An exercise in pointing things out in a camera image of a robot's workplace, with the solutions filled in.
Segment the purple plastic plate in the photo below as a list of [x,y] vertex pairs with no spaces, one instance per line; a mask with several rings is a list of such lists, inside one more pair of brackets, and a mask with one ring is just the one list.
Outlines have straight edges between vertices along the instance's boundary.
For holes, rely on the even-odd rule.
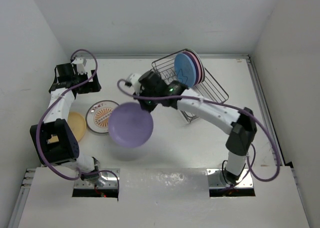
[[126,102],[111,113],[108,132],[118,145],[135,148],[145,144],[151,137],[154,121],[150,113],[141,109],[138,103]]

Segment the blue plastic plate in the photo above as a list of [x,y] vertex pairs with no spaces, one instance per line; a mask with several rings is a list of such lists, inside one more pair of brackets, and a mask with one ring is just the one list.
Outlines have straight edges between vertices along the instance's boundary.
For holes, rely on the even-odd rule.
[[174,70],[179,82],[191,88],[196,83],[196,68],[191,58],[185,53],[179,53],[174,59]]

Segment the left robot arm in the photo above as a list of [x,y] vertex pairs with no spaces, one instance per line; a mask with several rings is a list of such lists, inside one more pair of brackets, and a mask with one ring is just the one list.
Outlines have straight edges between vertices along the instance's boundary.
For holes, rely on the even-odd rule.
[[88,76],[84,66],[73,61],[57,65],[54,72],[49,106],[29,130],[37,155],[43,165],[66,180],[94,179],[98,176],[97,160],[80,152],[68,116],[78,94],[101,90],[97,70]]

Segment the pink plastic plate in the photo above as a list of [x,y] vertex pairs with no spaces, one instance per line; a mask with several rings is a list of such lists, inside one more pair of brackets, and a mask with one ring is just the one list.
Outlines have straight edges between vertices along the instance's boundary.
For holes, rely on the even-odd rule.
[[200,58],[199,58],[199,56],[193,51],[193,50],[191,50],[190,51],[193,55],[194,55],[194,57],[195,57],[195,61],[197,62],[197,66],[198,66],[198,81],[197,81],[197,84],[200,84],[201,82],[202,82],[202,77],[203,77],[203,67],[202,67],[202,63],[201,63],[201,60],[200,60]]

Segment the white plate green rim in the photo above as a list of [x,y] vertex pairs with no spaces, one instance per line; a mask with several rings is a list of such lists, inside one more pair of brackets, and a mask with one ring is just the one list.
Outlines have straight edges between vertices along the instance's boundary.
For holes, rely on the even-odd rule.
[[203,65],[203,63],[202,63],[202,60],[200,59],[200,57],[199,57],[199,55],[194,51],[194,50],[192,50],[192,49],[186,49],[187,51],[189,51],[189,52],[191,52],[193,55],[195,55],[196,56],[196,58],[198,59],[198,62],[199,62],[199,64],[200,64],[200,66],[201,66],[201,80],[200,80],[200,82],[199,82],[199,84],[200,83],[202,83],[202,82],[204,82],[204,80],[205,80],[205,77],[206,77],[206,73],[205,73],[205,67],[204,67],[204,65]]

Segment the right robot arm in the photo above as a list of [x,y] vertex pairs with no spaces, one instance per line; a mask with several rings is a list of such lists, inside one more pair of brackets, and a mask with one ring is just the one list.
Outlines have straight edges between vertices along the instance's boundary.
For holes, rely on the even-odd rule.
[[132,84],[142,109],[152,112],[161,104],[194,114],[226,133],[228,160],[221,176],[226,184],[236,184],[245,168],[246,155],[257,132],[250,109],[245,108],[245,114],[241,114],[222,104],[215,105],[179,81],[166,83],[153,71],[132,76]]

